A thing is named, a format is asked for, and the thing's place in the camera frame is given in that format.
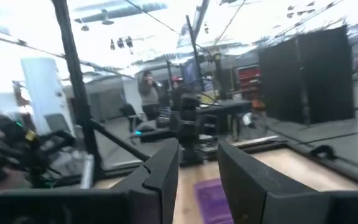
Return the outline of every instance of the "dark hair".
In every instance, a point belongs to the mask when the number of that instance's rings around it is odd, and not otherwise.
[[[145,71],[143,71],[143,78],[146,77],[147,75],[151,75],[151,74],[152,74],[151,71],[145,70]]]

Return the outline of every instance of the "white door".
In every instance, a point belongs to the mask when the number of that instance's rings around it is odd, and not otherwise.
[[[31,97],[34,111],[33,120],[37,132],[50,132],[46,115],[62,114],[74,134],[72,119],[68,110],[66,96],[59,79],[58,68],[52,58],[22,58],[21,64],[25,76],[25,87]]]

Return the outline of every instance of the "ceiling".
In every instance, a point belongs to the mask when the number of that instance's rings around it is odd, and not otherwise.
[[[133,62],[146,62],[166,54],[170,59],[172,55],[174,59],[181,59],[178,52],[191,52],[189,33],[183,29],[186,15],[193,26],[197,26],[196,21],[201,18],[197,38],[199,46],[244,45],[262,37],[273,38],[311,15],[305,13],[288,18],[289,6],[293,6],[291,11],[297,15],[300,11],[318,11],[332,1],[231,0],[229,4],[222,3],[222,0],[209,0],[204,7],[206,0],[132,0],[133,4],[125,0],[68,0],[68,6],[80,59],[102,66],[128,68]],[[338,6],[287,33],[321,27],[345,17],[347,22],[358,22],[358,0],[343,0]],[[105,20],[114,24],[103,25]],[[84,26],[88,27],[88,32],[81,30]],[[0,0],[0,31],[38,48],[63,52],[60,29],[50,0]],[[132,39],[133,48],[129,49],[124,44],[125,47],[120,49],[117,41],[128,37]],[[115,50],[110,48],[111,41]]]

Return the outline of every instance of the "purple mat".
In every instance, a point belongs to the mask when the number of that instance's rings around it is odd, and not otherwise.
[[[204,224],[233,224],[221,179],[202,181],[194,188]]]

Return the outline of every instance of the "black partition panel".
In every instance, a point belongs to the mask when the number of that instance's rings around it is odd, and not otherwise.
[[[346,27],[299,35],[310,123],[354,118],[351,46]]]
[[[295,39],[261,50],[259,67],[267,115],[302,123],[301,77]]]

